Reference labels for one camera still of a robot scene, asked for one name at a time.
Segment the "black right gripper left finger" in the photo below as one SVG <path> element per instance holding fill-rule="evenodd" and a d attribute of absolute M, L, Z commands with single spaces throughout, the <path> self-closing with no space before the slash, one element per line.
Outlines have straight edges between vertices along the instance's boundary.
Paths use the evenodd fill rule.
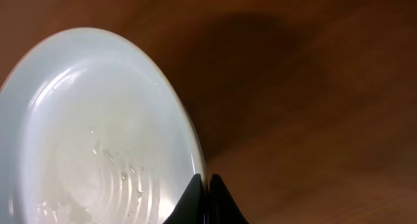
<path fill-rule="evenodd" d="M 193 175 L 164 224 L 204 224 L 205 193 L 200 174 Z"/>

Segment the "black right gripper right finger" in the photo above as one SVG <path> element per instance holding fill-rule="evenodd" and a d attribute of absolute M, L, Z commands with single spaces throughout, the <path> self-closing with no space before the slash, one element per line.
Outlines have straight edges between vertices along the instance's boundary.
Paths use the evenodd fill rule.
<path fill-rule="evenodd" d="M 213 174 L 210 179 L 208 197 L 209 223 L 249 224 L 218 174 Z"/>

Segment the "light blue plate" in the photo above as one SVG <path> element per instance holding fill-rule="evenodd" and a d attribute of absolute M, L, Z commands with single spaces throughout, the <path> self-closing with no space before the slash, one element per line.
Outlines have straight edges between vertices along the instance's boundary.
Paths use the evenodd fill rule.
<path fill-rule="evenodd" d="M 1 87 L 2 223 L 164 223 L 205 175 L 173 87 L 115 33 L 51 35 Z"/>

